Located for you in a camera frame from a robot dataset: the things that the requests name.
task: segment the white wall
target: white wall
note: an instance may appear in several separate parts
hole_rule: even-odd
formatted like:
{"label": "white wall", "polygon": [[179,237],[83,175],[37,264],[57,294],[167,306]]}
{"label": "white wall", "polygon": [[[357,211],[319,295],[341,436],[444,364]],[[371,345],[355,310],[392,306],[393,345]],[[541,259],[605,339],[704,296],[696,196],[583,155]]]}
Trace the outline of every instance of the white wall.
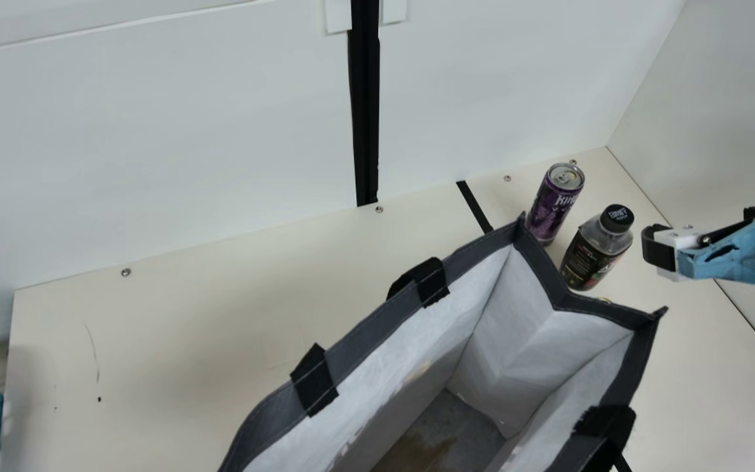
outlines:
{"label": "white wall", "polygon": [[683,4],[410,0],[380,31],[380,196],[605,146]]}
{"label": "white wall", "polygon": [[[683,2],[411,0],[381,197],[604,146]],[[324,0],[137,20],[213,3],[0,0],[0,337],[15,288],[353,206]]]}
{"label": "white wall", "polygon": [[0,44],[263,0],[0,0]]}
{"label": "white wall", "polygon": [[[689,0],[610,148],[674,225],[755,205],[755,1]],[[722,287],[755,326],[755,286]]]}
{"label": "white wall", "polygon": [[16,288],[355,204],[321,0],[0,48],[0,338]]}

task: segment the can lid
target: can lid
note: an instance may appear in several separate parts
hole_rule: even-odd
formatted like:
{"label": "can lid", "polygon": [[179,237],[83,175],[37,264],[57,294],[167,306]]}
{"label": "can lid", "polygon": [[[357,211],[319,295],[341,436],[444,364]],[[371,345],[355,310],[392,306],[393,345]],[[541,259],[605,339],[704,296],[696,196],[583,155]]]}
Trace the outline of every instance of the can lid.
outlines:
{"label": "can lid", "polygon": [[634,224],[634,213],[627,206],[611,205],[602,212],[599,222],[611,233],[625,233]]}
{"label": "can lid", "polygon": [[549,169],[549,180],[561,190],[578,190],[585,183],[584,172],[573,164],[556,164]]}

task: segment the shopping bag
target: shopping bag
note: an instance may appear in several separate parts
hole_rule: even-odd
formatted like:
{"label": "shopping bag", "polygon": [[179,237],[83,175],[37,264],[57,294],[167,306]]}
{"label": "shopping bag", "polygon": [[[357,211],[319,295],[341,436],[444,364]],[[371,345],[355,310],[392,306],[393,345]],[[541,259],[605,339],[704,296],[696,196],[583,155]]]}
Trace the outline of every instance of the shopping bag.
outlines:
{"label": "shopping bag", "polygon": [[246,417],[221,472],[627,468],[629,407],[666,308],[570,292],[516,223],[402,275]]}

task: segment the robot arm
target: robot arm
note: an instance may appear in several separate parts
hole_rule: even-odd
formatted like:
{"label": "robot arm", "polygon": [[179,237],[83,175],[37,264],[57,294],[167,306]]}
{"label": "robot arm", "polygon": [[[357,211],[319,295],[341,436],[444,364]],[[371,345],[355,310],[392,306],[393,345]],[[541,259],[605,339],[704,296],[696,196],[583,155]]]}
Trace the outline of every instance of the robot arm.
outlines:
{"label": "robot arm", "polygon": [[725,279],[755,284],[755,207],[742,222],[710,233],[655,224],[642,231],[642,256],[674,281]]}

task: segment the beige tabletop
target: beige tabletop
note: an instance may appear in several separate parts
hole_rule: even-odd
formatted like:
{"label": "beige tabletop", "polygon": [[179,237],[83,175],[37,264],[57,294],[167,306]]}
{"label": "beige tabletop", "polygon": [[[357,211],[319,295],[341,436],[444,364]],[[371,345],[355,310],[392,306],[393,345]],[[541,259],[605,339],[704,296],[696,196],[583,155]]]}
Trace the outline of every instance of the beige tabletop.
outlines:
{"label": "beige tabletop", "polygon": [[[606,149],[560,238],[610,203],[662,221]],[[497,227],[549,162],[468,180]],[[511,176],[510,182],[503,179]],[[456,186],[18,290],[1,470],[214,470],[246,413],[312,343],[330,346],[402,272],[482,231]],[[669,305],[634,401],[637,472],[755,470],[755,332],[711,281],[675,284],[638,242],[590,295]],[[129,276],[122,269],[129,268]]]}

